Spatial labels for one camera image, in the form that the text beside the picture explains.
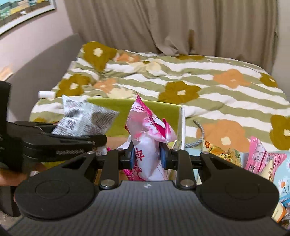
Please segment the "left hand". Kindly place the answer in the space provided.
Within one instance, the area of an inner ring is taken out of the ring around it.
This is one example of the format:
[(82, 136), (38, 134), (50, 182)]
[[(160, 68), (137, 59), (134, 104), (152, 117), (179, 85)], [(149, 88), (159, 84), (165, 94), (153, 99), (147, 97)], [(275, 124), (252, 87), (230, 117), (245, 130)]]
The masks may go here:
[(17, 173), (8, 169), (0, 171), (0, 186), (18, 186), (28, 178), (26, 173)]

